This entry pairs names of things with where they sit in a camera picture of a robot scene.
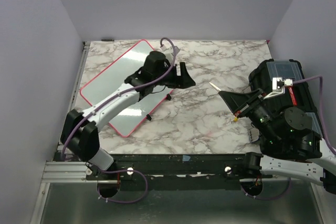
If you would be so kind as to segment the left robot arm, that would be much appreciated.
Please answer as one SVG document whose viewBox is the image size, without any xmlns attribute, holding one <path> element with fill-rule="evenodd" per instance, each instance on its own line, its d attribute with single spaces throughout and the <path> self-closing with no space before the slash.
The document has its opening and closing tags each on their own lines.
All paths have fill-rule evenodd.
<svg viewBox="0 0 336 224">
<path fill-rule="evenodd" d="M 101 129 L 124 109 L 151 94 L 156 86 L 187 89 L 195 85 L 184 62 L 176 66 L 164 53 L 150 52 L 144 65 L 128 76 L 113 94 L 82 112 L 73 109 L 67 114 L 61 134 L 61 158 L 70 150 L 82 161 L 98 167 L 104 179 L 112 179 L 117 170 L 114 158 L 100 146 Z"/>
</svg>

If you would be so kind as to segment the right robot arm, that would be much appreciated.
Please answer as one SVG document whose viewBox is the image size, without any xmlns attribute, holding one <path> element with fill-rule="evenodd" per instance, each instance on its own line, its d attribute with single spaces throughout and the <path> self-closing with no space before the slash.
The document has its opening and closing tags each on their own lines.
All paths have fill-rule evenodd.
<svg viewBox="0 0 336 224">
<path fill-rule="evenodd" d="M 250 93 L 219 91 L 232 114 L 249 118 L 259 131 L 260 153 L 246 153 L 241 174 L 280 175 L 307 180 L 335 194 L 335 154 L 312 129 L 312 118 L 296 106 L 271 112 L 261 89 Z"/>
</svg>

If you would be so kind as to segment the white marker pen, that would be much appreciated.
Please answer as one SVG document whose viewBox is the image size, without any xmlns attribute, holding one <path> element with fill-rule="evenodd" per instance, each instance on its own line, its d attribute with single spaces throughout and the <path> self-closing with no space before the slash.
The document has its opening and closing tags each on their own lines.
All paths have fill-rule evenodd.
<svg viewBox="0 0 336 224">
<path fill-rule="evenodd" d="M 216 86 L 215 84 L 213 84 L 212 82 L 209 82 L 209 84 L 217 91 L 217 92 L 220 92 L 221 91 L 221 89 L 218 87 L 218 86 Z"/>
</svg>

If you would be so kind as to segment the pink framed whiteboard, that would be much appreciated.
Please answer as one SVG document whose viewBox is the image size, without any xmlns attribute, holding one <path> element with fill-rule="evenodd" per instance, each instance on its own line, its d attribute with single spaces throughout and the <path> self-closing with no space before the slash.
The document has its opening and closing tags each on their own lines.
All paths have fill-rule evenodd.
<svg viewBox="0 0 336 224">
<path fill-rule="evenodd" d="M 81 97 L 90 105 L 96 105 L 111 95 L 124 83 L 124 79 L 138 70 L 145 61 L 146 56 L 154 48 L 146 41 L 140 40 L 118 59 L 110 63 L 105 69 L 91 78 L 79 91 Z M 122 137 L 129 136 L 157 106 L 167 98 L 172 89 L 157 86 L 153 94 L 146 96 L 114 117 L 109 126 Z"/>
</svg>

